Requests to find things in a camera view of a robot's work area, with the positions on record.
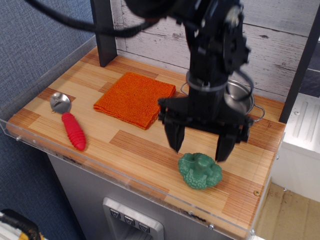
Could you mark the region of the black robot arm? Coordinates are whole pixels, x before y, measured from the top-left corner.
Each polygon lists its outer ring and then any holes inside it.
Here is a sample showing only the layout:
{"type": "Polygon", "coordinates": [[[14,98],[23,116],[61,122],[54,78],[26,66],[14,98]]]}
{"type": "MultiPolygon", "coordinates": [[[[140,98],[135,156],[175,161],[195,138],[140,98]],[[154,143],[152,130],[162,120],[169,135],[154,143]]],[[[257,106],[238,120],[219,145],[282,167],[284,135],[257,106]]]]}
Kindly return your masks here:
{"type": "Polygon", "coordinates": [[[235,144],[249,138],[253,124],[246,113],[228,105],[228,80],[241,71],[250,49],[243,36],[243,6],[238,0],[128,0],[127,7],[147,21],[171,17],[185,28],[190,50],[186,97],[158,100],[158,118],[170,147],[179,151],[185,128],[218,135],[215,159],[225,161],[235,144]]]}

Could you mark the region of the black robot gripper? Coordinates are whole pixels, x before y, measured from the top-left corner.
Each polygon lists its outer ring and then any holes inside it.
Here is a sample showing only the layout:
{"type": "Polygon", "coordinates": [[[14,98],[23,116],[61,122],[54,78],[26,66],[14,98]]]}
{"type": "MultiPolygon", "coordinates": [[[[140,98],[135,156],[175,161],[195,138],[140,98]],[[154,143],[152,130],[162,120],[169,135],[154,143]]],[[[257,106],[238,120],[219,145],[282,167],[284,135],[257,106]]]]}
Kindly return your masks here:
{"type": "Polygon", "coordinates": [[[218,135],[215,160],[228,159],[236,143],[247,142],[254,121],[243,109],[252,97],[248,88],[236,95],[232,84],[219,87],[191,86],[187,96],[160,98],[159,119],[162,121],[169,146],[178,153],[185,137],[185,128],[218,135]]]}

